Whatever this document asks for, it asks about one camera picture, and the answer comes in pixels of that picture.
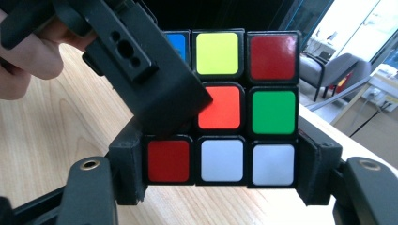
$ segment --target table surface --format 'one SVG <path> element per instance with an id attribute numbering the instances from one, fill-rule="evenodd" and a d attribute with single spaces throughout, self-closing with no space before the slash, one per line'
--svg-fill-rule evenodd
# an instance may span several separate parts
<path id="1" fill-rule="evenodd" d="M 17 207 L 65 185 L 70 166 L 103 156 L 132 114 L 106 78 L 61 45 L 56 79 L 32 79 L 25 97 L 0 100 L 0 196 Z M 309 112 L 301 116 L 344 147 L 343 159 L 382 159 Z M 334 224 L 328 206 L 306 207 L 294 189 L 150 186 L 137 206 L 118 206 L 119 224 Z"/>

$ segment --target rubik's cube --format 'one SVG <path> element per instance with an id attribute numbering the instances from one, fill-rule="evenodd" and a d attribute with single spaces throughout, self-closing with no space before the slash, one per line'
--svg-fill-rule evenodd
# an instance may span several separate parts
<path id="1" fill-rule="evenodd" d="M 299 34 L 243 29 L 164 34 L 213 102 L 170 137 L 145 135 L 145 182 L 292 187 L 298 138 Z"/>

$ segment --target finger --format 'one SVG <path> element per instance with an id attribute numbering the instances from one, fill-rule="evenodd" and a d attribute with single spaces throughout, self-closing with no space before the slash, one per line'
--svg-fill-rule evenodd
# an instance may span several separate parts
<path id="1" fill-rule="evenodd" d="M 85 52 L 85 47 L 97 37 L 94 32 L 91 32 L 86 37 L 78 37 L 57 18 L 47 24 L 38 36 L 57 43 L 66 43 L 82 52 Z"/>
<path id="2" fill-rule="evenodd" d="M 7 14 L 0 10 L 0 22 Z M 12 50 L 0 46 L 0 56 L 10 64 L 25 70 L 41 79 L 58 76 L 63 68 L 58 44 L 49 40 L 41 40 L 35 35 L 28 36 Z"/>
<path id="3" fill-rule="evenodd" d="M 22 98 L 30 83 L 31 75 L 18 67 L 0 67 L 0 99 Z"/>

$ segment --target green sticker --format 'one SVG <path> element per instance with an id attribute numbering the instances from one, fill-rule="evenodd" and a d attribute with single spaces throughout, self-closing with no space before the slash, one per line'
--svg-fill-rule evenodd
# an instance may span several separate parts
<path id="1" fill-rule="evenodd" d="M 258 91 L 253 94 L 253 132 L 292 134 L 296 124 L 296 95 L 291 91 Z"/>

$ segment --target chair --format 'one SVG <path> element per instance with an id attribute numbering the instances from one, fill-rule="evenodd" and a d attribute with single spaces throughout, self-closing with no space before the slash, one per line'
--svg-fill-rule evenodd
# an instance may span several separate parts
<path id="1" fill-rule="evenodd" d="M 361 59 L 357 56 L 345 53 L 324 64 L 320 59 L 311 55 L 301 56 L 299 77 L 316 89 L 314 96 L 314 101 L 316 101 L 321 87 L 325 87 L 323 94 L 323 98 L 325 98 L 329 86 L 334 85 L 336 88 L 339 81 L 352 71 L 359 60 Z"/>
<path id="2" fill-rule="evenodd" d="M 352 74 L 347 82 L 344 84 L 344 90 L 353 86 L 354 84 L 362 81 L 364 78 L 369 77 L 372 72 L 372 64 L 360 59 L 352 70 Z M 353 91 L 351 94 L 343 97 L 344 100 L 350 101 L 359 90 Z"/>

